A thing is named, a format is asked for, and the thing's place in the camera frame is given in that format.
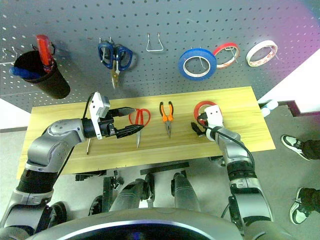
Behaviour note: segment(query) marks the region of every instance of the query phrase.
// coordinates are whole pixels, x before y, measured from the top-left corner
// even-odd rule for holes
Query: wooden table
[[[163,101],[168,112],[168,101],[174,107],[171,138],[165,130],[159,113]],[[104,169],[163,163],[221,155],[217,144],[198,137],[190,122],[195,122],[193,111],[197,103],[212,101],[219,105],[224,126],[241,135],[241,140],[252,151],[275,149],[266,122],[259,109],[252,88],[238,87],[169,95],[146,96],[110,100],[111,108],[146,108],[151,120],[141,133],[139,148],[136,135],[116,139],[115,136],[91,140],[77,145],[62,174],[74,174]],[[20,178],[30,144],[53,122],[61,119],[81,118],[85,102],[33,107],[19,160],[17,178]],[[115,117],[114,125],[123,128],[130,125],[128,117]]]

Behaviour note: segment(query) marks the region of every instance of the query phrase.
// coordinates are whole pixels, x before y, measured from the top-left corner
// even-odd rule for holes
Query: gray robot arm
[[[73,148],[89,138],[132,135],[143,125],[114,127],[113,117],[121,117],[134,108],[110,109],[107,98],[96,92],[90,104],[92,119],[64,119],[50,125],[28,149],[28,159],[20,182],[13,190],[7,209],[0,222],[0,239],[22,240],[48,228],[53,186]]]
[[[216,141],[222,151],[231,196],[229,212],[245,239],[250,240],[294,240],[290,234],[274,223],[274,218],[255,172],[255,162],[241,142],[241,136],[226,129],[218,105],[205,109],[202,119],[210,128],[206,137]]]

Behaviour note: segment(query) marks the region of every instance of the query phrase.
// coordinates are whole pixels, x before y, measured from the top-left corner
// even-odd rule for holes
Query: red tape roll on table
[[[195,106],[194,111],[193,111],[194,119],[197,120],[197,118],[199,117],[199,115],[200,115],[200,112],[199,112],[200,108],[202,108],[202,107],[210,107],[210,106],[213,106],[213,105],[217,105],[217,104],[215,104],[215,103],[212,102],[212,101],[201,101],[201,102],[199,102],[199,103]],[[201,124],[205,124],[205,121],[200,120],[200,123],[201,123]]]
[[[239,47],[237,44],[233,43],[233,42],[227,42],[225,44],[222,44],[220,46],[218,46],[214,51],[213,51],[213,55],[216,57],[217,54],[219,52],[221,52],[222,50],[227,50],[227,51],[232,51],[232,50],[235,50],[235,53],[233,53],[233,51],[231,52],[233,57],[225,62],[225,63],[222,63],[222,64],[217,64],[216,65],[216,68],[217,69],[224,69],[228,66],[230,66],[231,64],[233,64],[236,59],[239,57],[239,53],[240,53],[240,50],[239,50]]]

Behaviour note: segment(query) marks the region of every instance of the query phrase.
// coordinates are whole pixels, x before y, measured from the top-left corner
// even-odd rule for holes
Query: pegboard
[[[252,86],[258,98],[289,75],[320,48],[318,0],[42,0],[2,1],[0,47],[19,54],[31,51],[35,35],[45,34],[56,46],[58,68],[71,87],[64,99],[52,99],[23,79],[12,76],[12,65],[0,65],[0,97],[26,111],[33,106],[84,102],[91,92],[110,99]],[[147,52],[147,33],[153,49]],[[134,52],[130,69],[112,88],[110,70],[100,62],[99,37],[111,36]],[[278,52],[268,63],[249,67],[247,52],[273,40]],[[181,76],[179,57],[190,48],[209,51],[226,42],[240,48],[238,63],[217,69],[204,81]],[[253,56],[259,59],[265,51]],[[1,62],[13,61],[12,51]],[[229,58],[217,55],[218,63]],[[201,67],[195,62],[193,67]]]

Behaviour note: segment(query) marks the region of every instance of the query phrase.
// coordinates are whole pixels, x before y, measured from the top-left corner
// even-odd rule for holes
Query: sneaker
[[[295,201],[289,213],[290,220],[295,225],[302,224],[311,214],[310,211],[306,210],[306,208],[303,205],[301,205],[300,191],[302,189],[303,188],[300,187],[296,192]]]
[[[308,159],[302,152],[302,142],[299,139],[295,138],[294,136],[282,135],[281,142],[288,149],[291,149],[292,151],[299,154],[303,159],[310,161],[310,159]]]

